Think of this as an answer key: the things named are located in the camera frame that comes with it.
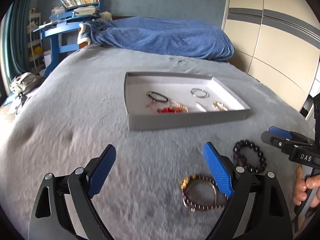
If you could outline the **person's right hand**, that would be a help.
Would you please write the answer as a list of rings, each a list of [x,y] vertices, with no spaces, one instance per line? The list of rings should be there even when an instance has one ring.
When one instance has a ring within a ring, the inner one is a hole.
[[[313,177],[309,177],[306,180],[302,178],[303,176],[303,169],[302,166],[299,165],[296,168],[296,181],[293,191],[293,202],[295,205],[300,206],[300,204],[306,200],[307,189],[319,189],[320,186],[320,176],[319,174]]]

